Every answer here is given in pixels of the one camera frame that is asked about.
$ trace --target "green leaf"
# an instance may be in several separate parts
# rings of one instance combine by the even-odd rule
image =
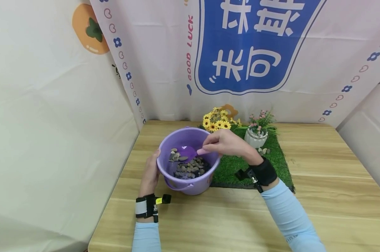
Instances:
[[[94,32],[94,28],[92,26],[88,26],[86,27],[86,35],[88,35],[89,37],[95,37],[96,36],[96,33]]]
[[[100,43],[102,43],[102,41],[103,41],[103,35],[102,35],[102,33],[96,34],[95,38],[96,38],[97,41],[99,41]]]
[[[95,26],[97,25],[96,21],[94,21],[93,18],[89,18],[89,26]]]

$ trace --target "purple scoop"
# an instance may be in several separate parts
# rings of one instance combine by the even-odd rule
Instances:
[[[191,146],[181,146],[181,147],[177,148],[177,152],[180,153],[180,156],[188,157],[188,159],[186,159],[186,161],[191,160],[198,155],[209,153],[209,151],[206,151],[203,148],[199,149],[198,151],[195,151],[195,149]]]

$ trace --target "white backdrop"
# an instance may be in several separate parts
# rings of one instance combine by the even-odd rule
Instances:
[[[91,3],[139,125],[230,104],[336,127],[380,81],[380,0]]]
[[[0,0],[0,252],[83,252],[137,137],[91,10]]]
[[[337,130],[380,186],[380,82]]]

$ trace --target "wrist strap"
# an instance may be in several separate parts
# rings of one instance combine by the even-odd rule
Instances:
[[[163,194],[163,197],[156,197],[155,194],[149,194],[139,197],[135,200],[135,217],[149,218],[153,217],[153,221],[158,223],[158,207],[159,204],[170,204],[172,196]]]
[[[259,193],[263,192],[261,186],[268,186],[278,177],[277,172],[275,171],[271,162],[265,157],[262,158],[264,160],[262,164],[249,165],[247,170],[238,170],[238,172],[235,173],[235,176],[239,180],[250,178],[254,183],[254,187],[259,191]]]

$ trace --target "white wall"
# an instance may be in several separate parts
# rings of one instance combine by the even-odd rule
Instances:
[[[79,4],[0,0],[0,251],[86,249],[138,134]]]
[[[380,84],[338,127],[338,131],[380,186]]]

